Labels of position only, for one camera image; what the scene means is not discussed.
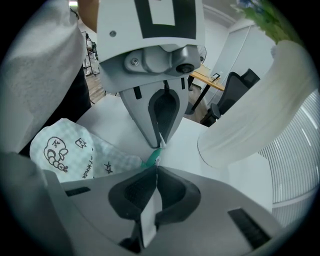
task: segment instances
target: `green leaves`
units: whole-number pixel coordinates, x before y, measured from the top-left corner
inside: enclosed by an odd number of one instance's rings
[[[253,2],[254,7],[241,8],[247,19],[253,20],[276,44],[282,40],[296,42],[303,46],[297,32],[282,13],[268,0]]]

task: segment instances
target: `black pants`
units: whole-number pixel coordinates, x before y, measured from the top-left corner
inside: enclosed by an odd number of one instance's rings
[[[89,89],[83,67],[81,67],[62,102],[42,128],[53,125],[61,118],[67,118],[75,123],[90,108]],[[30,157],[30,145],[31,141],[20,151],[20,155]]]

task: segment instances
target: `cartoon print cloth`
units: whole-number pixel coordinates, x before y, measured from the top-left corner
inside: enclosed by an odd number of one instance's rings
[[[121,152],[65,118],[35,136],[30,158],[41,169],[55,172],[61,183],[118,174],[142,164],[138,156]]]

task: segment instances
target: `white cylinder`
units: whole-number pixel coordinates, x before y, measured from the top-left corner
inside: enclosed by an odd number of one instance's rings
[[[199,137],[202,159],[212,167],[224,167],[261,150],[318,87],[309,53],[295,42],[279,42],[265,76]]]

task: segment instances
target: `green cloth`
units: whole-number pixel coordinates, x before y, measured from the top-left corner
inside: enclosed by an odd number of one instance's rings
[[[156,164],[156,159],[158,156],[160,156],[162,151],[162,148],[158,148],[155,151],[152,152],[152,154],[149,156],[148,160],[146,162],[141,163],[142,168],[149,168],[151,166],[154,166]]]

